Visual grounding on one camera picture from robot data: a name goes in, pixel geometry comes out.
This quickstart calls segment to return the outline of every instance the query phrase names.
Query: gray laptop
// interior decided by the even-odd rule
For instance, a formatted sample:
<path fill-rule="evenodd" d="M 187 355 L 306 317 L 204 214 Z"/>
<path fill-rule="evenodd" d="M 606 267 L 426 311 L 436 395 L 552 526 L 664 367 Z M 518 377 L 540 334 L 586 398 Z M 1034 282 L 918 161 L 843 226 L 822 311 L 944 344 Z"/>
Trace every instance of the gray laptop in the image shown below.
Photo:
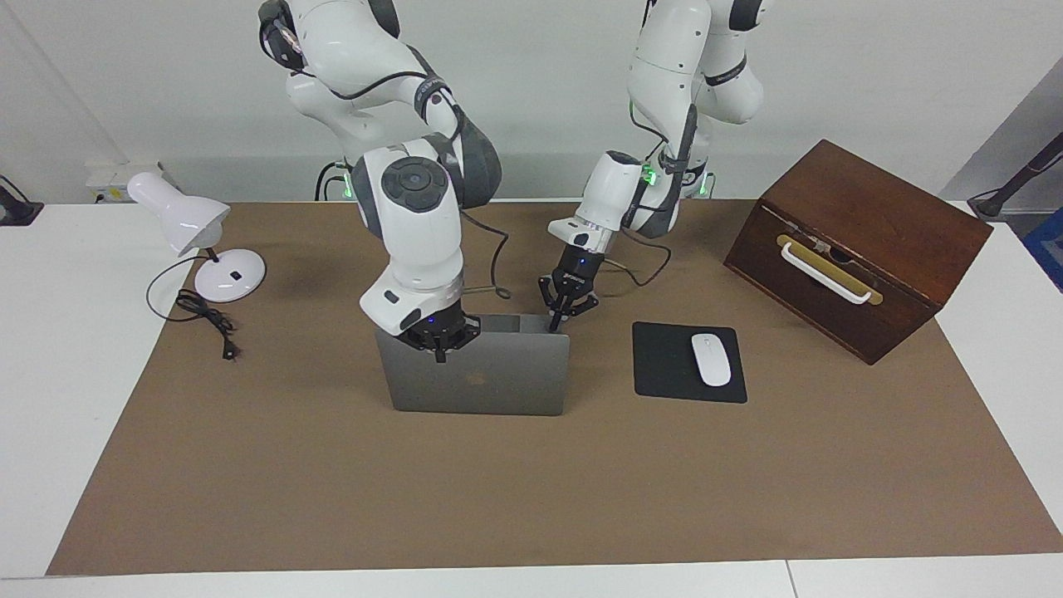
<path fill-rule="evenodd" d="M 561 415 L 569 382 L 569 338 L 550 319 L 480 317 L 480 336 L 436 363 L 376 331 L 391 404 L 399 411 Z"/>

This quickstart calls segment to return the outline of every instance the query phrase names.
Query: white wall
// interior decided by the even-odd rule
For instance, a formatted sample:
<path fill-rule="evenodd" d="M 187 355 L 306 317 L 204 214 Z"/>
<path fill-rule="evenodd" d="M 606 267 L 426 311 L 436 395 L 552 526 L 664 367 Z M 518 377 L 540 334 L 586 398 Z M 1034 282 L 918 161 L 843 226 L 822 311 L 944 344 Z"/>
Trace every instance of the white wall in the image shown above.
<path fill-rule="evenodd" d="M 119 151 L 161 160 L 185 190 L 308 198 L 338 153 L 259 53 L 259 0 L 4 2 Z M 653 144 L 626 115 L 641 0 L 396 5 L 403 39 L 499 147 L 501 194 L 577 195 L 603 150 Z M 1063 54 L 1060 22 L 1059 0 L 780 0 L 749 48 L 765 108 L 718 130 L 718 194 L 758 195 L 821 137 L 941 189 Z M 0 56 L 0 166 L 39 197 L 81 199 L 79 160 L 107 152 L 63 102 L 28 90 L 34 73 L 13 56 Z M 404 107 L 384 113 L 393 139 L 422 134 Z"/>
<path fill-rule="evenodd" d="M 1005 120 L 963 169 L 943 197 L 967 199 L 1007 183 L 1063 132 L 1063 59 Z M 1005 204 L 1003 212 L 1054 211 L 1063 207 L 1063 166 L 1026 184 Z"/>

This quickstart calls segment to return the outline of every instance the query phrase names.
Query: wooden box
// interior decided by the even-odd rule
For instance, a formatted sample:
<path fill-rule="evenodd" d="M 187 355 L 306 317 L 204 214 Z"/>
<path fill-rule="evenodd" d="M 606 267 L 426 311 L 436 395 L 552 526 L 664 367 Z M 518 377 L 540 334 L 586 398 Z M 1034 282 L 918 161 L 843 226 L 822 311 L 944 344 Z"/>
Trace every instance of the wooden box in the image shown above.
<path fill-rule="evenodd" d="M 757 202 L 725 263 L 874 364 L 941 311 L 991 230 L 823 140 Z"/>

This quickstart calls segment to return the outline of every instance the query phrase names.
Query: white computer mouse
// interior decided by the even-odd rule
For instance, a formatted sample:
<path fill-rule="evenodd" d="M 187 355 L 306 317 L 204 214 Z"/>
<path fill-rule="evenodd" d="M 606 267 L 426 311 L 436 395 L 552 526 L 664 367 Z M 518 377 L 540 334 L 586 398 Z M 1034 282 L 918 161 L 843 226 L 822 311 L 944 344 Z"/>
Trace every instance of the white computer mouse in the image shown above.
<path fill-rule="evenodd" d="M 730 361 L 724 342 L 711 334 L 695 335 L 690 339 L 702 382 L 709 387 L 726 387 L 730 382 Z"/>

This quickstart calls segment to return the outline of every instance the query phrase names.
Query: white table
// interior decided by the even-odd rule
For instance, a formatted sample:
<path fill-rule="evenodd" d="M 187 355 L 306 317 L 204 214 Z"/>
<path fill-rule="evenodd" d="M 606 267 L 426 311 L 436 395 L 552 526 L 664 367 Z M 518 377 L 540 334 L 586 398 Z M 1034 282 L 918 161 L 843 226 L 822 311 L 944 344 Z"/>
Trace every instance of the white table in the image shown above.
<path fill-rule="evenodd" d="M 137 205 L 0 228 L 0 596 L 1063 596 L 1054 554 L 39 579 L 162 330 L 145 285 L 174 260 Z M 1063 295 L 998 224 L 938 320 L 1060 526 Z"/>

